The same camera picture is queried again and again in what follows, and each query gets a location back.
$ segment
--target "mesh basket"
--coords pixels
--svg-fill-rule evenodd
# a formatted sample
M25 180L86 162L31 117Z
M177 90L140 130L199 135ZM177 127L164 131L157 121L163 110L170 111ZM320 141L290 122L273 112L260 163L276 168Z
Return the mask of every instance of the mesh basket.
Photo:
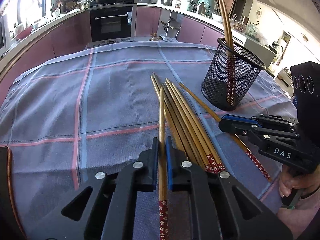
M205 98L224 111L232 111L253 84L264 63L244 47L234 43L234 50L219 38L210 68L201 84Z

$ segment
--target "oven handle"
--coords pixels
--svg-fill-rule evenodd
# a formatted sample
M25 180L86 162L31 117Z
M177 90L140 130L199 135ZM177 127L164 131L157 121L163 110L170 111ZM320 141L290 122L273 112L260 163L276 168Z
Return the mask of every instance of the oven handle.
M122 17L122 16L128 16L127 14L124 14L124 15L113 15L113 16L105 16L105 17L95 17L94 19L95 20L99 20L99 19L104 19L104 18L111 18L111 17Z

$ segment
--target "pink sleeve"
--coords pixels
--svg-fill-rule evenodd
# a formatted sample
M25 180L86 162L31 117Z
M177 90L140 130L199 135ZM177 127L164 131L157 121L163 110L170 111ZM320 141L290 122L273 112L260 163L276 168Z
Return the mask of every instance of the pink sleeve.
M305 199L300 199L294 210L280 208L277 216L287 225L297 239L310 224L320 207L320 189Z

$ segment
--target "silver screw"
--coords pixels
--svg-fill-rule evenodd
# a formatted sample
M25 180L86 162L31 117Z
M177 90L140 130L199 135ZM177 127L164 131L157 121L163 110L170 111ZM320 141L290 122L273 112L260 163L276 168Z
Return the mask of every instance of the silver screw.
M229 178L229 177L230 177L229 172L227 172L227 171L222 171L222 172L220 172L220 178L222 178L222 179L227 179L227 178Z
M190 168L192 166L192 163L188 162L188 161L184 161L181 163L181 165L182 165L182 167Z
M104 172L102 172L102 171L97 172L96 175L95 175L96 179L104 179L105 176L106 176L106 174Z
M135 163L133 164L133 167L136 168L136 169L141 168L142 166L143 166L143 163L142 163L142 162L135 162Z

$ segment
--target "pink cabinet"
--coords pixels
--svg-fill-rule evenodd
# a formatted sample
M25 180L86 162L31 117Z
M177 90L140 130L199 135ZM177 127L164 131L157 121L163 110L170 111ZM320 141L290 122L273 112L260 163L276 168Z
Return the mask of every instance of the pink cabinet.
M50 38L56 57L84 50L91 42L89 12L65 20L50 31Z
M160 8L138 6L135 37L150 37L158 30Z
M221 34L217 31L215 31L214 29L205 26L200 44L209 45L212 47L217 47L218 46L218 42L217 42L218 38L224 38L224 34Z
M202 38L203 31L204 24L192 20L188 17L183 17L178 41L199 44Z
M10 86L18 76L54 57L50 36L47 34L18 59L0 82L0 106L7 96Z

